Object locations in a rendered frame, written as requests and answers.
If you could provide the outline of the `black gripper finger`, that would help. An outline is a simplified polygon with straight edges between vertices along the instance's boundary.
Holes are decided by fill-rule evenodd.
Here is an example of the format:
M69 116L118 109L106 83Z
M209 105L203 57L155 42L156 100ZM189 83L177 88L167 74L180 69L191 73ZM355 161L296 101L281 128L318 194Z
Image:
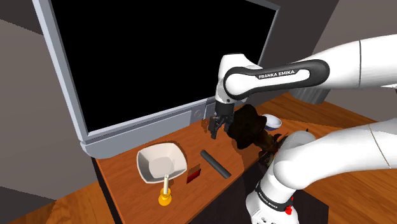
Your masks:
M225 115L223 117L224 131L228 132L231 124L233 123L234 115Z
M211 133L211 138L216 139L218 129L221 127L221 120L218 116L212 116L209 119L208 130Z

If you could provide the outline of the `dark brown plant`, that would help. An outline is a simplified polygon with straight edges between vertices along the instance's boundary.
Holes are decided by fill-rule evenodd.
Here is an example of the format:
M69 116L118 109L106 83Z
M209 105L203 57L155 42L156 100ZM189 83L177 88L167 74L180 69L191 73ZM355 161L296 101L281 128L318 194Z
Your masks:
M239 150L252 144L260 147L259 163L269 167L288 135L270 134L269 130L265 129L266 122L267 119L259 115L254 106L247 104L234 113L233 123L227 134L236 141Z

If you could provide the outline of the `dark grey remote control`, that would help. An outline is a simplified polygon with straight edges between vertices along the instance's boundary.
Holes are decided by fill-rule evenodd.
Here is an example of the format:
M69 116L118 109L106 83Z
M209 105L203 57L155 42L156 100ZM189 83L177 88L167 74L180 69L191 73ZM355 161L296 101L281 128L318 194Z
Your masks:
M202 150L200 152L200 155L223 178L228 179L231 176L231 174L215 158L213 158L207 151Z

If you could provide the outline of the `white and blue bowl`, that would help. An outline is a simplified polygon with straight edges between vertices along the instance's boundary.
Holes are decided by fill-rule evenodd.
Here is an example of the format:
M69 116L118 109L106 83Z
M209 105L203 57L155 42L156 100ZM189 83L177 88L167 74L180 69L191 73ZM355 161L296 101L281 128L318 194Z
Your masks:
M264 114L263 116L267 119L267 122L265 124L266 130L273 131L278 129L282 125L282 121L274 115Z

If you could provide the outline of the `small red box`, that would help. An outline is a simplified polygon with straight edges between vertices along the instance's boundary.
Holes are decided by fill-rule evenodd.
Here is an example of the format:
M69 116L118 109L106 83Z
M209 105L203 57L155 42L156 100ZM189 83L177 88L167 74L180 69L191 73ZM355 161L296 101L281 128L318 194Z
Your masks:
M200 175L201 172L201 168L200 166L195 166L192 167L189 171L188 171L188 175L186 178L186 183L190 183L191 181L193 181L195 178L197 178Z

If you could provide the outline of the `white square bowl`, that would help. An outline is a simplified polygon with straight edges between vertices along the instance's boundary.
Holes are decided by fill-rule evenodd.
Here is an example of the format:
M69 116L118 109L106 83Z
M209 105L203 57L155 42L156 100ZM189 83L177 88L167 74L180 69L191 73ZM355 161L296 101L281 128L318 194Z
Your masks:
M187 171L187 161L180 147L174 143L159 143L137 153L137 169L148 184L161 183L166 174L174 179Z

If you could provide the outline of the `dark robot stand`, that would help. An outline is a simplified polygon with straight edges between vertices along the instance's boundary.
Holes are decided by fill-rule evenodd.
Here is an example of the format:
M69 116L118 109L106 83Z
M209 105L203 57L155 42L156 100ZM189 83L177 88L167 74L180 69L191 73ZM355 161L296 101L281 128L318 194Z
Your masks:
M252 165L189 224L251 224L246 197L266 171L267 167L258 162ZM309 193L296 191L293 206L300 224L328 224L328 205Z

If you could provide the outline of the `white candle in yellow holder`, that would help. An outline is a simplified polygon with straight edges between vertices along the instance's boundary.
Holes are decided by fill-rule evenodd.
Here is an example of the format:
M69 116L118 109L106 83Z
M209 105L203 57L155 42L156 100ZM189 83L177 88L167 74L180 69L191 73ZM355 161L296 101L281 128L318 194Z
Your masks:
M164 177L163 188L161 189L158 203L161 206L168 206L172 201L171 189L169 188L169 175Z

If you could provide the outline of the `grey flat screen television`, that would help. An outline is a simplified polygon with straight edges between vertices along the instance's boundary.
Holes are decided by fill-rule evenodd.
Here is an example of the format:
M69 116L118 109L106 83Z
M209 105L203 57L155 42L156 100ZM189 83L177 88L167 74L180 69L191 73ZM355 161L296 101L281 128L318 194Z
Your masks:
M110 158L213 112L223 55L309 56L338 0L32 0L83 151Z

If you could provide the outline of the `wooden table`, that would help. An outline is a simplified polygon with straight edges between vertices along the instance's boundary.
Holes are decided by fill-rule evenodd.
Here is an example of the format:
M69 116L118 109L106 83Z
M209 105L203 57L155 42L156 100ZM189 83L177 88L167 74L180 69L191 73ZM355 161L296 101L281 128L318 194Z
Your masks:
M313 105L289 93L257 106L256 110L259 114L269 113L281 118L279 132L287 134L308 129L321 137L333 130L372 122L370 118L329 102ZM147 184L139 175L137 153L140 147L112 158L94 160L122 224L188 224L258 160L259 147L251 145L239 150L223 130L219 130L216 139L211 139L206 125L206 120L195 122L152 142L178 145L187 161L188 170L171 182L172 202L168 206L158 203L162 184ZM223 178L202 158L202 150L215 158L231 176ZM187 184L188 171L198 165L200 175Z

